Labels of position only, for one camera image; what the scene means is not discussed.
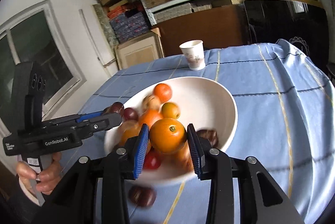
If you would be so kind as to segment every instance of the orange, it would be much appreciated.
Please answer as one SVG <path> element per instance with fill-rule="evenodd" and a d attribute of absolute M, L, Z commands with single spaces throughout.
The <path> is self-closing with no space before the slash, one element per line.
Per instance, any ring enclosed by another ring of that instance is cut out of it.
<path fill-rule="evenodd" d="M 163 118 L 153 124 L 149 139 L 155 150 L 172 154 L 184 146 L 187 138 L 184 126 L 178 120 Z"/>
<path fill-rule="evenodd" d="M 164 118 L 178 119 L 180 117 L 180 109 L 178 105 L 173 102 L 164 103 L 161 113 Z"/>
<path fill-rule="evenodd" d="M 153 94 L 158 96 L 161 103 L 165 103 L 172 98 L 171 87 L 165 83 L 159 83 L 153 89 Z"/>
<path fill-rule="evenodd" d="M 134 127 L 131 127 L 131 128 L 128 128 L 127 130 L 125 130 L 124 133 L 121 136 L 119 146 L 123 147 L 125 145 L 125 143 L 127 142 L 128 138 L 138 136 L 140 134 L 140 130 L 141 130 L 141 127 L 138 127 L 138 126 L 134 126 Z M 146 153 L 148 153 L 150 151 L 150 149 L 151 149 L 151 143 L 149 141 Z"/>
<path fill-rule="evenodd" d="M 146 125 L 148 125 L 149 129 L 151 128 L 151 126 L 159 119 L 162 119 L 163 115 L 154 109 L 148 109 L 146 110 L 138 119 L 138 123 L 140 125 L 140 127 L 142 127 L 142 125 L 145 123 Z"/>

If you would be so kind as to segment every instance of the screw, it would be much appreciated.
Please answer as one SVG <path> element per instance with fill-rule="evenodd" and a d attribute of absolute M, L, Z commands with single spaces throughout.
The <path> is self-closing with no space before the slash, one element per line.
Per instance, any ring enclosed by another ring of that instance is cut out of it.
<path fill-rule="evenodd" d="M 116 153 L 119 154 L 119 155 L 123 155 L 123 154 L 125 154 L 126 152 L 127 152 L 127 151 L 126 151 L 125 148 L 118 148 L 118 149 L 116 150 Z"/>
<path fill-rule="evenodd" d="M 255 157 L 248 157 L 248 162 L 251 163 L 251 164 L 255 164 L 257 163 L 257 159 Z"/>
<path fill-rule="evenodd" d="M 211 148 L 211 149 L 209 150 L 209 153 L 212 154 L 212 155 L 218 155 L 220 152 L 219 152 L 219 150 L 216 149 L 216 148 Z"/>
<path fill-rule="evenodd" d="M 79 163 L 81 164 L 86 164 L 88 162 L 88 157 L 87 156 L 82 156 L 79 158 Z"/>

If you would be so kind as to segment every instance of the black cabinet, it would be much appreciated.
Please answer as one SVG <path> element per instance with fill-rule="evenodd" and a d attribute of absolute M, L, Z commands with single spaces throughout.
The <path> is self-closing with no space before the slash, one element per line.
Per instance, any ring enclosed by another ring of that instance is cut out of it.
<path fill-rule="evenodd" d="M 324 9 L 291 0 L 246 0 L 252 43 L 292 42 L 327 73 L 329 32 Z"/>

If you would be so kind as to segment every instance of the window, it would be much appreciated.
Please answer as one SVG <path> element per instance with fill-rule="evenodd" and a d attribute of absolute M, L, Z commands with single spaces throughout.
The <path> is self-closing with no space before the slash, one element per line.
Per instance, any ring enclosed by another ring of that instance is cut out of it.
<path fill-rule="evenodd" d="M 83 80 L 74 64 L 48 1 L 37 4 L 0 26 L 0 118 L 8 125 L 15 64 L 38 62 L 46 74 L 43 112 L 47 113 Z"/>

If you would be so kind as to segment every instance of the sleeve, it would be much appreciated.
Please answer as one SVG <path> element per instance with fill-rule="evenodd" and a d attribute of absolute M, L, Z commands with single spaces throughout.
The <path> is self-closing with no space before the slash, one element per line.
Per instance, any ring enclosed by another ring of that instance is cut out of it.
<path fill-rule="evenodd" d="M 19 179 L 17 190 L 9 198 L 8 205 L 23 224 L 31 223 L 35 214 L 40 209 L 37 198 L 25 188 Z"/>

